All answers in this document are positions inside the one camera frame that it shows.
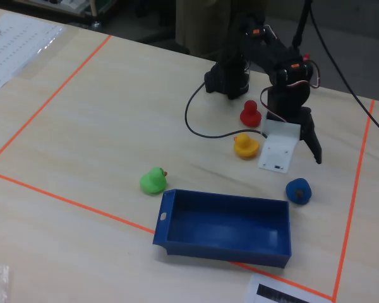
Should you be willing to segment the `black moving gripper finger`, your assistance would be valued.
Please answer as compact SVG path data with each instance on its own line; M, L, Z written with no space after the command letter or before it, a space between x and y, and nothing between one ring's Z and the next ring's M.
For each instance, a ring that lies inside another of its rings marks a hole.
M315 133L315 125L310 108L301 108L300 139L305 141L317 164L322 163L322 148Z

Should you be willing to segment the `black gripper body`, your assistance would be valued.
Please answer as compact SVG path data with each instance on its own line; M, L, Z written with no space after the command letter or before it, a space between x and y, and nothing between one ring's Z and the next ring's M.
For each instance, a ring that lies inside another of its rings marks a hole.
M303 105L309 96L309 85L275 86L268 89L268 109L286 122L307 125L311 122L311 109Z

